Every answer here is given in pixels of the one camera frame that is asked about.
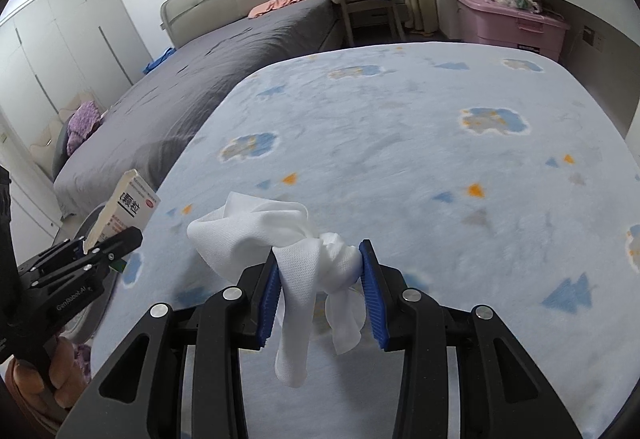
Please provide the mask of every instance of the pink plastic bin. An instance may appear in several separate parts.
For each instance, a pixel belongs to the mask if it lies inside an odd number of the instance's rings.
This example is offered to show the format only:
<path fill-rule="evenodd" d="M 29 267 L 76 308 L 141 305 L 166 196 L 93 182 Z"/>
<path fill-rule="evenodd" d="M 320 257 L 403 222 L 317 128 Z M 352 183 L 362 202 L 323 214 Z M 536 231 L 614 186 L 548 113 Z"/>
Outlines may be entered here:
<path fill-rule="evenodd" d="M 542 54 L 557 62 L 566 22 L 487 0 L 458 0 L 463 40 Z"/>

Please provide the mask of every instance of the purple blanket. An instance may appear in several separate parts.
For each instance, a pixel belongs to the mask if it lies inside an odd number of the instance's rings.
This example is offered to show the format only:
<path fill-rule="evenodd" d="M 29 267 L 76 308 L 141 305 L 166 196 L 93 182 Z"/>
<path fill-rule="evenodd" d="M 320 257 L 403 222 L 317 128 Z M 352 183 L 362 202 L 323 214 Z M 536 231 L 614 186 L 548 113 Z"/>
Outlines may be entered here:
<path fill-rule="evenodd" d="M 80 108 L 69 120 L 67 129 L 69 139 L 66 143 L 66 153 L 69 157 L 89 139 L 89 136 L 98 129 L 101 122 L 100 110 L 98 110 L 95 101 L 87 101 L 80 105 Z"/>

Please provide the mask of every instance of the wall socket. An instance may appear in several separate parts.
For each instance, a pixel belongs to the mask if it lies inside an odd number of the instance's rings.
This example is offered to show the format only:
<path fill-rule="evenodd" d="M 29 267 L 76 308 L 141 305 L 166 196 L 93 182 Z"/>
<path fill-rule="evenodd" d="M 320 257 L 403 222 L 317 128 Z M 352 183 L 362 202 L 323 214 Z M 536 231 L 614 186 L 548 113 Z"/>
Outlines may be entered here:
<path fill-rule="evenodd" d="M 604 36 L 587 25 L 585 25 L 582 30 L 582 40 L 601 53 L 604 51 Z"/>

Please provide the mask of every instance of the patterned bedsheet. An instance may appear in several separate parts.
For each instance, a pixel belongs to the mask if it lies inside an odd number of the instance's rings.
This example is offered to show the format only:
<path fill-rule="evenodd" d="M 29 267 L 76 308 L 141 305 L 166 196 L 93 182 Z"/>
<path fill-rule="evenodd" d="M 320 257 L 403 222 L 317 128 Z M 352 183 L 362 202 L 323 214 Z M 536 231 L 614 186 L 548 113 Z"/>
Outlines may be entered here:
<path fill-rule="evenodd" d="M 186 227 L 234 190 L 302 202 L 348 244 L 371 239 L 442 305 L 494 307 L 594 439 L 640 375 L 638 174 L 585 89 L 536 54 L 432 42 L 274 64 L 236 86 L 162 184 L 92 367 L 152 304 L 225 285 Z M 277 324 L 242 355 L 250 436 L 391 437 L 402 354 L 364 332 L 335 356 L 317 307 L 301 389 L 274 375 Z"/>

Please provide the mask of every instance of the brown sleeve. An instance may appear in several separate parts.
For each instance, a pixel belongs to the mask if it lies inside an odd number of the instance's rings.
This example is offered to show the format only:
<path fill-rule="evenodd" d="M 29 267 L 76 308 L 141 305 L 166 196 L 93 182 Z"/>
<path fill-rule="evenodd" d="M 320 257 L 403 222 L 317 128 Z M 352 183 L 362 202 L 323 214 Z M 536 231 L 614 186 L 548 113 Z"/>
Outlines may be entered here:
<path fill-rule="evenodd" d="M 27 421 L 29 421 L 29 423 L 33 427 L 36 434 L 34 435 L 34 439 L 54 439 L 56 436 L 56 432 L 58 431 L 62 423 L 51 420 L 49 417 L 40 414 L 34 408 L 31 408 L 31 406 L 28 405 L 28 403 L 22 397 L 20 390 L 18 390 L 18 387 L 15 386 L 14 367 L 15 359 L 12 359 L 6 369 L 4 383 L 7 387 L 7 390 L 12 395 L 16 405 L 20 408 L 20 411 L 24 414 Z"/>

